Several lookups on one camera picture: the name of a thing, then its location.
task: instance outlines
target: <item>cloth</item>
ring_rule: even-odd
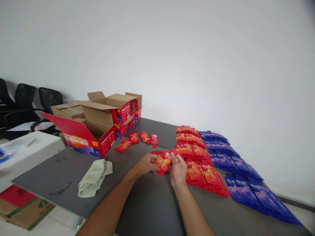
[[[96,160],[79,183],[78,196],[81,198],[94,197],[100,189],[106,175],[113,172],[113,164],[104,159]]]

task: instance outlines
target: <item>white table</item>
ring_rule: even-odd
[[[60,137],[40,131],[27,134],[15,140],[28,138],[34,138],[36,141],[26,148],[16,149],[9,160],[0,164],[0,192],[13,185],[11,180],[65,149],[65,145]],[[10,142],[0,145],[0,147],[5,148]]]

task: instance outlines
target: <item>table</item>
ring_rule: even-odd
[[[95,160],[94,157],[66,149],[29,170],[13,182],[20,187],[87,218],[102,199],[120,182],[138,160],[152,150],[140,142],[124,153],[114,148],[105,156],[113,162],[113,174],[93,198],[79,198],[78,183]],[[220,175],[224,171],[217,169]],[[311,235],[303,226],[291,225],[265,216],[232,198],[221,197],[196,186],[189,189],[215,235]],[[170,184],[170,174],[159,177],[148,173],[139,178],[127,198],[116,233],[124,235],[185,235],[176,196]]]
[[[158,137],[158,145],[162,148],[172,150],[176,147],[176,127],[175,125],[169,125],[166,123],[149,120],[146,118],[140,118],[138,122],[127,130],[124,137],[129,138],[131,132],[139,134],[142,131],[147,132],[147,135],[156,134]]]

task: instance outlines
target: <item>chair backrest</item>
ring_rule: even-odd
[[[18,84],[15,91],[15,103],[21,109],[33,109],[35,87],[27,84]]]
[[[40,87],[38,91],[40,103],[42,104],[42,107],[46,113],[52,114],[52,110],[50,108],[51,106],[63,104],[63,99],[60,92],[43,87]]]
[[[7,84],[5,80],[1,78],[0,78],[0,100],[9,107],[15,106],[14,101],[11,99],[9,95]]]

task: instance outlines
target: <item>black office chair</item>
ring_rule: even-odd
[[[4,79],[0,78],[0,111],[17,109],[17,105],[11,99],[7,84]]]
[[[39,98],[40,98],[40,103],[42,107],[44,108],[44,111],[46,113],[52,114],[51,106],[56,106],[56,105],[61,105],[63,104],[63,99],[62,95],[59,91],[49,89],[49,88],[43,88],[40,87],[38,89],[39,92]],[[31,125],[31,132],[34,132],[35,127],[42,122],[49,122],[48,119],[43,119],[40,121],[35,122],[34,124]],[[56,132],[55,126],[50,126],[47,129],[41,130],[44,133],[54,133]]]
[[[33,110],[34,94],[34,86],[18,84],[14,96],[14,108],[0,110],[0,127],[14,127],[25,122],[36,121],[38,116]]]

